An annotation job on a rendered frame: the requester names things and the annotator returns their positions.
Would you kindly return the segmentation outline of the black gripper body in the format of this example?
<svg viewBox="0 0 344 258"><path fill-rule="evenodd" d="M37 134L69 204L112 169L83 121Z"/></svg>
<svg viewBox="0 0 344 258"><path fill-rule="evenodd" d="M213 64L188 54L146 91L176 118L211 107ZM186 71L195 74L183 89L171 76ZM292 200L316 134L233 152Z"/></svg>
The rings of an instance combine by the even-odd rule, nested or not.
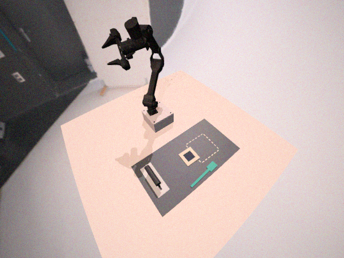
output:
<svg viewBox="0 0 344 258"><path fill-rule="evenodd" d="M110 29L112 39L117 43L117 47L119 49L119 53L121 56L120 64L121 67L125 70L130 70L131 66L129 61L125 58L130 53L135 53L136 49L132 42L132 39L127 38L127 40L121 42L121 35L117 31L117 29L112 28Z"/></svg>

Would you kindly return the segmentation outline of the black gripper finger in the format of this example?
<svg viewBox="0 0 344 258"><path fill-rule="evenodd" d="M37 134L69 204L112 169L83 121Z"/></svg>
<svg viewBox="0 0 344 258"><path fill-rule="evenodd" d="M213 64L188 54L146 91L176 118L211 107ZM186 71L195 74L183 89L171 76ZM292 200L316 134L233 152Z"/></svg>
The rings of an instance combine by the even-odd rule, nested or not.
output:
<svg viewBox="0 0 344 258"><path fill-rule="evenodd" d="M121 66L120 59L116 59L116 60L114 60L112 62L109 62L109 63L107 63L107 65L120 65Z"/></svg>
<svg viewBox="0 0 344 258"><path fill-rule="evenodd" d="M102 49L107 48L109 46L112 46L114 44L117 44L113 39L111 34L109 34L109 37L107 38L106 42L104 43L104 45L102 46Z"/></svg>

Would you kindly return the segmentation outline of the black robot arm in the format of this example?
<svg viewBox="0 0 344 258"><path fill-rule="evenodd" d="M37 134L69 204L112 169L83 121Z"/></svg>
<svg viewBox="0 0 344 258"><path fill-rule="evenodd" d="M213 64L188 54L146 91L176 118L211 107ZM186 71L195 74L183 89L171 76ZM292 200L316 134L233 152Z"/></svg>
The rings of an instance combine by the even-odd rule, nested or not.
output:
<svg viewBox="0 0 344 258"><path fill-rule="evenodd" d="M143 106L148 108L146 111L150 116L152 116L158 113L156 110L156 107L158 107L158 101L156 101L154 94L159 72L164 66L164 56L161 53L161 48L153 37L153 29L150 25L139 25L137 17L132 17L132 19L125 22L124 26L132 39L136 51L143 48L146 48L147 51L149 48L152 50L152 54L150 56L152 74L150 77L148 93L144 95L144 99L142 101ZM153 58L154 53L158 53L161 59Z"/></svg>

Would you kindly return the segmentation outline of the beige square tile with black centre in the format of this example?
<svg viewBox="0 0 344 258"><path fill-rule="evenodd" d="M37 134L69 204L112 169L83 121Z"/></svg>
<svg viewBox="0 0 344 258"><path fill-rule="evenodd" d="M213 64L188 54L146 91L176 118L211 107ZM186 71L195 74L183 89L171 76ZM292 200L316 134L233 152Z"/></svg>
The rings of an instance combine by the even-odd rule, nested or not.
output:
<svg viewBox="0 0 344 258"><path fill-rule="evenodd" d="M180 153L179 156L187 164L187 166L199 159L199 156L191 147Z"/></svg>

